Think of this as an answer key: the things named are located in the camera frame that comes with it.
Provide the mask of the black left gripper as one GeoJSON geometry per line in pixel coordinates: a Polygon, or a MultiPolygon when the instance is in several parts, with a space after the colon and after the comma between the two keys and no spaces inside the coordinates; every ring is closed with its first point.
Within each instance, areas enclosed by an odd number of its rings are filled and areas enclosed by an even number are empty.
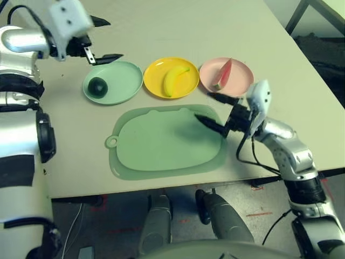
{"type": "MultiPolygon", "coordinates": [[[[110,26],[111,23],[103,18],[92,16],[91,20],[95,27],[110,26]]],[[[109,64],[123,57],[123,54],[105,54],[100,58],[94,58],[91,51],[91,40],[88,35],[73,37],[66,48],[66,53],[71,57],[85,57],[91,65],[109,64]]]]}

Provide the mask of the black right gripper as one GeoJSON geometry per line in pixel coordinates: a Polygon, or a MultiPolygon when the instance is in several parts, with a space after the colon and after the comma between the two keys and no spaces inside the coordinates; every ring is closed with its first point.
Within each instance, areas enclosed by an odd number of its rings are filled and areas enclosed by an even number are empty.
{"type": "Polygon", "coordinates": [[[234,98],[217,92],[209,92],[207,95],[214,100],[232,106],[225,125],[217,123],[214,119],[204,115],[194,114],[199,122],[214,132],[227,138],[230,131],[246,133],[251,126],[251,111],[242,105],[242,98],[234,98]]]}

